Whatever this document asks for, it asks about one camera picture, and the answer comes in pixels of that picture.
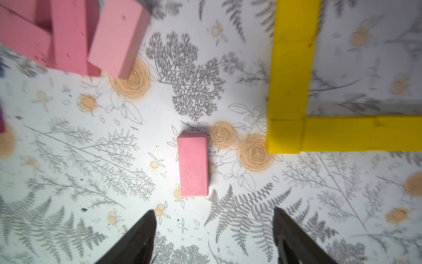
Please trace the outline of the pink block five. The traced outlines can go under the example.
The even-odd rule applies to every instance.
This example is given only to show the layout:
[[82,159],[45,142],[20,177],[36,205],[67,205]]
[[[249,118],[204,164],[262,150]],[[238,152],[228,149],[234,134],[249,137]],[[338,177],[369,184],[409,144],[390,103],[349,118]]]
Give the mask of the pink block five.
[[177,138],[181,194],[208,196],[207,134],[183,133]]

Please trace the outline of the small yellow cube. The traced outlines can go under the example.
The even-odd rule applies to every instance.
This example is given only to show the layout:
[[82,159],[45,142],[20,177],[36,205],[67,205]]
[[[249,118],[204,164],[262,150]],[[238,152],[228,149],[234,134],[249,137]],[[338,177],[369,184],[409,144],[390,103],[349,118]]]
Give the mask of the small yellow cube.
[[303,127],[303,120],[270,120],[267,127],[267,151],[270,154],[299,154]]

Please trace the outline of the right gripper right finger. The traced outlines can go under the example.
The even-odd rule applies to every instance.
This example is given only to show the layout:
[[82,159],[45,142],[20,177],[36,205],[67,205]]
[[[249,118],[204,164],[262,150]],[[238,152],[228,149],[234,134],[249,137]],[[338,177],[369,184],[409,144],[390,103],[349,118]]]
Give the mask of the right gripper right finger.
[[274,209],[273,238],[279,264],[336,264],[281,208]]

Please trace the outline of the yellow block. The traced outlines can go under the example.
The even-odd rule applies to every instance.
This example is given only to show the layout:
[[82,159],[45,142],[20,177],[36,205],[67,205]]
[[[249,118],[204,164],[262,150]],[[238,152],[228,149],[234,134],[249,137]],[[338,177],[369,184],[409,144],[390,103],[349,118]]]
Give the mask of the yellow block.
[[268,118],[299,120],[306,115],[314,42],[275,43],[272,53]]
[[314,41],[320,6],[316,0],[278,0],[274,43]]
[[371,150],[421,151],[421,116],[377,116],[371,137]]
[[307,117],[301,151],[367,151],[374,128],[374,117]]

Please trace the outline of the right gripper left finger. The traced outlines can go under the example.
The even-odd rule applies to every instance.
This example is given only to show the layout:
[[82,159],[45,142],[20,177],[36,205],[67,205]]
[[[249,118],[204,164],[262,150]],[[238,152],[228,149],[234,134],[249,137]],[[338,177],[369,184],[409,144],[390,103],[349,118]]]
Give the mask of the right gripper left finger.
[[149,210],[96,264],[150,264],[156,228],[155,212]]

